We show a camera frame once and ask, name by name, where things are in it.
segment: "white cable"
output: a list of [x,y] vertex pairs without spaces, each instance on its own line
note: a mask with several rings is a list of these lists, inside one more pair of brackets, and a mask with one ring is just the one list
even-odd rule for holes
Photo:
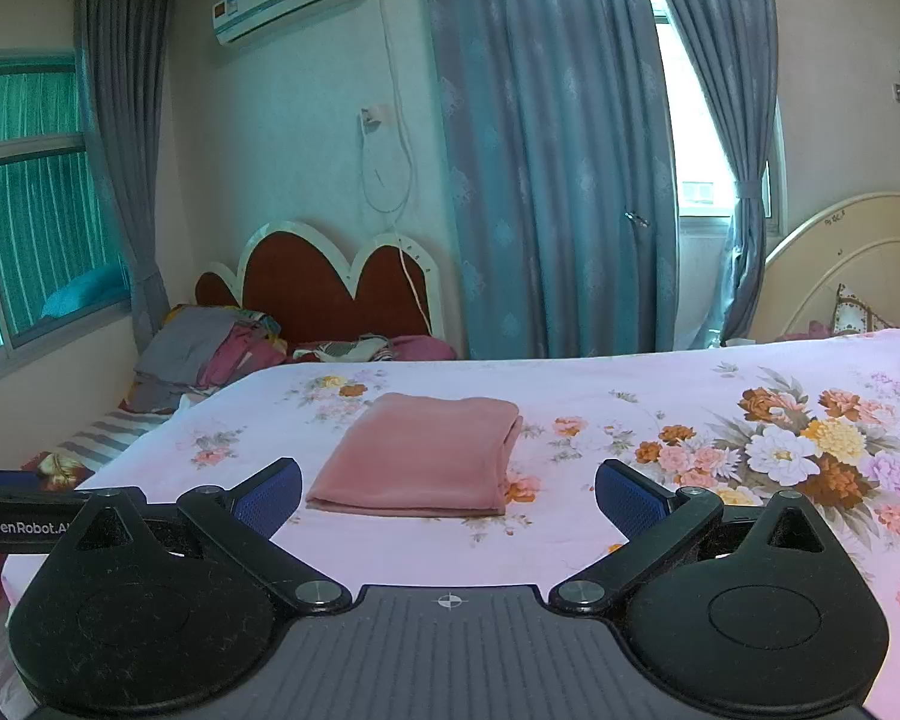
[[367,127],[364,124],[364,119],[362,116],[360,117],[360,186],[362,192],[364,193],[364,199],[367,201],[367,205],[370,205],[370,208],[375,210],[377,213],[389,215],[396,214],[394,218],[391,220],[391,227],[394,230],[394,236],[396,237],[396,248],[399,252],[400,256],[400,266],[403,269],[403,274],[407,279],[407,284],[410,285],[410,291],[413,293],[413,300],[416,302],[416,307],[420,312],[420,316],[423,317],[423,322],[427,326],[427,333],[429,335],[433,334],[433,329],[430,324],[430,318],[427,316],[427,312],[423,310],[423,303],[420,300],[420,295],[416,291],[416,285],[413,283],[413,279],[410,278],[410,271],[407,269],[407,263],[405,260],[405,254],[403,250],[403,242],[400,240],[400,233],[397,230],[397,223],[401,218],[403,218],[403,214],[405,210],[407,210],[407,206],[410,203],[410,195],[413,194],[413,185],[416,180],[416,164],[413,160],[413,146],[410,143],[410,136],[407,134],[407,124],[404,121],[403,115],[403,98],[400,95],[400,82],[397,77],[396,71],[396,62],[394,62],[394,49],[391,47],[391,32],[389,31],[389,19],[386,18],[386,6],[384,5],[384,0],[377,0],[377,4],[380,6],[380,20],[384,29],[384,48],[386,49],[386,64],[389,66],[389,73],[391,74],[391,85],[394,87],[394,113],[396,117],[396,131],[397,138],[400,141],[400,148],[403,151],[403,155],[407,158],[407,167],[409,170],[409,174],[407,176],[407,191],[403,194],[402,199],[394,205],[392,208],[381,208],[373,200],[370,199],[370,193],[367,191],[367,175],[365,174],[365,145],[367,144]]

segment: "bright window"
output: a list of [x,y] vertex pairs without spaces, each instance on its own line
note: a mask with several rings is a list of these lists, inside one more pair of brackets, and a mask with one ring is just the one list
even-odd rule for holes
[[[650,0],[663,56],[670,122],[677,158],[677,200],[682,217],[727,217],[736,202],[735,178],[714,127],[700,81],[674,28],[666,0]],[[773,177],[779,175],[778,149],[764,172],[764,206],[773,213]]]
[[73,57],[0,57],[0,365],[127,297],[79,133]]

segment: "headboard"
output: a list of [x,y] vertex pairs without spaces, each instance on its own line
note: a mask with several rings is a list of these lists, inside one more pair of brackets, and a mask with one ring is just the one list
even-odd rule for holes
[[394,233],[378,235],[351,265],[310,225],[267,224],[247,242],[235,274],[212,263],[194,293],[202,306],[239,305],[270,314],[291,346],[355,341],[367,333],[443,338],[437,266],[417,242]]
[[900,327],[900,194],[863,194],[815,215],[767,259],[749,336],[759,343],[828,324],[847,285]]

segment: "pink folded blanket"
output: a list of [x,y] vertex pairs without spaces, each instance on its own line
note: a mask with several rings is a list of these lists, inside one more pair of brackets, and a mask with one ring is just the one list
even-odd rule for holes
[[522,427],[505,400],[388,392],[346,431],[307,506],[377,517],[504,514],[506,464]]

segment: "red headboard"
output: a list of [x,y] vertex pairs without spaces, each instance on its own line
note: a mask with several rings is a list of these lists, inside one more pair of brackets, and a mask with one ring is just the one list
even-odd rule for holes
[[237,274],[215,263],[195,292],[202,306],[239,305],[270,314],[291,346],[355,341],[367,333],[443,337],[437,267],[402,235],[377,236],[351,266],[311,226],[268,224],[250,238]]

